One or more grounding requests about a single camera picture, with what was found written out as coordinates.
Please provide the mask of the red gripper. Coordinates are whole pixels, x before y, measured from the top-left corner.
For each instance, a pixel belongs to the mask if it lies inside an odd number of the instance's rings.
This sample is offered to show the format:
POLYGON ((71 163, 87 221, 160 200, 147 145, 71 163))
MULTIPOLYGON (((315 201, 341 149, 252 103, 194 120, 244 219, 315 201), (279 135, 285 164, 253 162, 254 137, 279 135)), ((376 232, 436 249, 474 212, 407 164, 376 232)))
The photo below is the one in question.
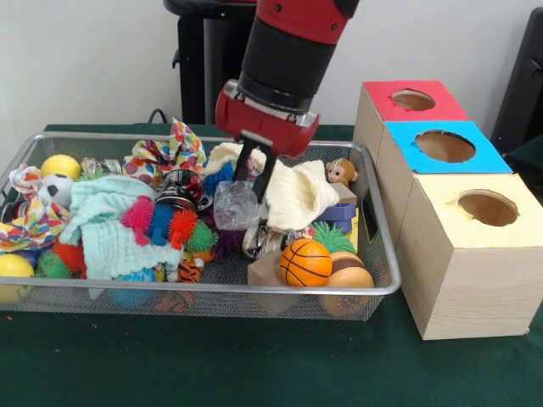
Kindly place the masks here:
MULTIPOLYGON (((236 80, 226 82, 216 101, 216 125, 220 130, 235 139, 251 133, 261 143, 271 146, 260 146, 266 162, 252 187, 259 204, 264 201, 276 155, 292 159, 299 157, 315 135, 319 120, 320 115, 312 111, 291 114, 258 103, 241 91, 236 80)), ((243 140, 234 171, 234 181, 249 179, 248 162, 254 148, 253 140, 243 140)))

